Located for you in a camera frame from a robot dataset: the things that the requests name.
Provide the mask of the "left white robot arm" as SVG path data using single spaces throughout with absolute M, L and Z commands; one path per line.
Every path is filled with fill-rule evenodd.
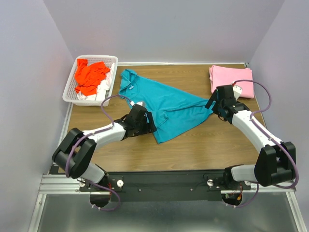
M 71 129 L 55 150 L 52 160 L 67 177 L 86 179 L 95 190 L 101 191 L 106 188 L 108 173 L 91 162 L 94 152 L 104 145 L 155 131 L 152 113 L 135 104 L 127 115 L 112 120 L 107 126 L 86 131 Z

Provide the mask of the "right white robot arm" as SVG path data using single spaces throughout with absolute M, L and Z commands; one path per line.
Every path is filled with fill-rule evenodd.
M 270 133 L 254 116 L 254 112 L 238 101 L 241 87 L 235 83 L 219 86 L 205 105 L 223 121 L 238 128 L 259 153 L 256 164 L 236 165 L 225 169 L 222 184 L 234 189 L 242 181 L 258 183 L 263 187 L 294 188 L 299 181 L 296 167 L 296 148 L 291 142 L 283 142 Z

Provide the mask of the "teal polo shirt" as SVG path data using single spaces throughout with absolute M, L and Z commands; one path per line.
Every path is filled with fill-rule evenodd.
M 121 72 L 118 94 L 144 102 L 152 113 L 158 144 L 165 143 L 203 123 L 213 111 L 207 99 L 139 76 L 134 70 Z

